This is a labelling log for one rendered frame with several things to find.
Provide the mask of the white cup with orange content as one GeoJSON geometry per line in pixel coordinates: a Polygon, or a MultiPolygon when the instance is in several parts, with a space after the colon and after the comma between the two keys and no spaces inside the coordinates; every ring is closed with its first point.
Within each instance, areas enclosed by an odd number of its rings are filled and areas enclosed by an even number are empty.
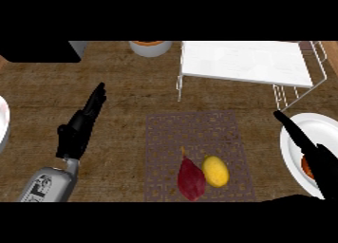
{"type": "Polygon", "coordinates": [[[142,57],[157,57],[160,56],[170,48],[170,41],[129,41],[129,47],[133,53],[142,57]]]}

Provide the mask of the yellow lemon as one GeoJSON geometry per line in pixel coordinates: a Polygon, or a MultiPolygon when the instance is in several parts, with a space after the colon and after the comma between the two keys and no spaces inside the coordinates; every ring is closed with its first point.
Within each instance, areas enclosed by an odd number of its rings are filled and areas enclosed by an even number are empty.
{"type": "Polygon", "coordinates": [[[201,171],[204,174],[206,182],[212,187],[219,188],[226,184],[229,180],[229,172],[226,165],[219,157],[204,156],[201,171]]]}

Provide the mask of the orange food on plate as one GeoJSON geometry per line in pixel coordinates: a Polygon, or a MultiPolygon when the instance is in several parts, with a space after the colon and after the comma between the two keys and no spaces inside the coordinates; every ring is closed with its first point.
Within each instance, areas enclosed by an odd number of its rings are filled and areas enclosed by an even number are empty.
{"type": "Polygon", "coordinates": [[[305,173],[305,175],[313,179],[313,175],[312,175],[312,171],[309,169],[309,166],[308,166],[308,162],[306,162],[306,159],[305,159],[305,156],[302,156],[300,158],[300,168],[302,168],[302,171],[305,173]]]}

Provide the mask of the brown patterned placemat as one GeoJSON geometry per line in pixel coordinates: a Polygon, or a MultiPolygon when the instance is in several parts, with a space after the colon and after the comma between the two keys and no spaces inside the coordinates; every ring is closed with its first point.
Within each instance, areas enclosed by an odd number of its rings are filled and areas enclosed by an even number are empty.
{"type": "Polygon", "coordinates": [[[201,167],[204,156],[219,157],[229,172],[229,180],[222,187],[206,185],[198,202],[254,201],[232,110],[150,114],[145,117],[147,202],[187,202],[176,185],[182,155],[197,167],[201,167]]]}

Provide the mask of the white plate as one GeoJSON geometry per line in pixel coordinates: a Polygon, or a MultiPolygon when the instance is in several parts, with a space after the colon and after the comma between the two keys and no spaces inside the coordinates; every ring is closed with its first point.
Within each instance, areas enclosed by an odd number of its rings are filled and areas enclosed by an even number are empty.
{"type": "MultiPolygon", "coordinates": [[[[338,158],[338,121],[316,113],[299,113],[291,116],[291,121],[306,135],[309,141],[321,144],[338,158]]],[[[302,153],[290,138],[285,128],[279,131],[279,153],[290,174],[306,193],[322,199],[322,194],[315,183],[300,167],[302,153]]]]}

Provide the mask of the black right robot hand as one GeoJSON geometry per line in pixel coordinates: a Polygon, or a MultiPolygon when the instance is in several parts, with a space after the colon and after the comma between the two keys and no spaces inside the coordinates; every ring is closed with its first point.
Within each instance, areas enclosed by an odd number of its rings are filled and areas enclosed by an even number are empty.
{"type": "Polygon", "coordinates": [[[281,122],[281,128],[285,128],[294,145],[300,149],[302,156],[305,156],[322,199],[308,194],[308,196],[282,196],[272,199],[271,202],[338,203],[338,158],[321,144],[309,141],[306,135],[291,121],[291,118],[288,118],[279,110],[272,112],[272,116],[281,122]]]}

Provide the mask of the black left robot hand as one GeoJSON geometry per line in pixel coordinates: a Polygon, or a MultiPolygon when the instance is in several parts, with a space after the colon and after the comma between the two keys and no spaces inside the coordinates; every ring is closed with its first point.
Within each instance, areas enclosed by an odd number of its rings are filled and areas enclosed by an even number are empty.
{"type": "Polygon", "coordinates": [[[69,123],[57,127],[58,145],[55,157],[60,159],[80,159],[86,149],[92,127],[101,105],[105,101],[104,83],[94,89],[82,109],[73,113],[69,123]]]}

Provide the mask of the dark red sweet potato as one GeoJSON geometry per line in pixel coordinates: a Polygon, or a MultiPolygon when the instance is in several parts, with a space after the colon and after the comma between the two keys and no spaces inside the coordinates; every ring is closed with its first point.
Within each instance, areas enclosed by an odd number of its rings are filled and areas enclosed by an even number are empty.
{"type": "Polygon", "coordinates": [[[182,154],[176,183],[185,199],[195,201],[204,193],[206,178],[201,169],[195,166],[185,154],[182,154]]]}

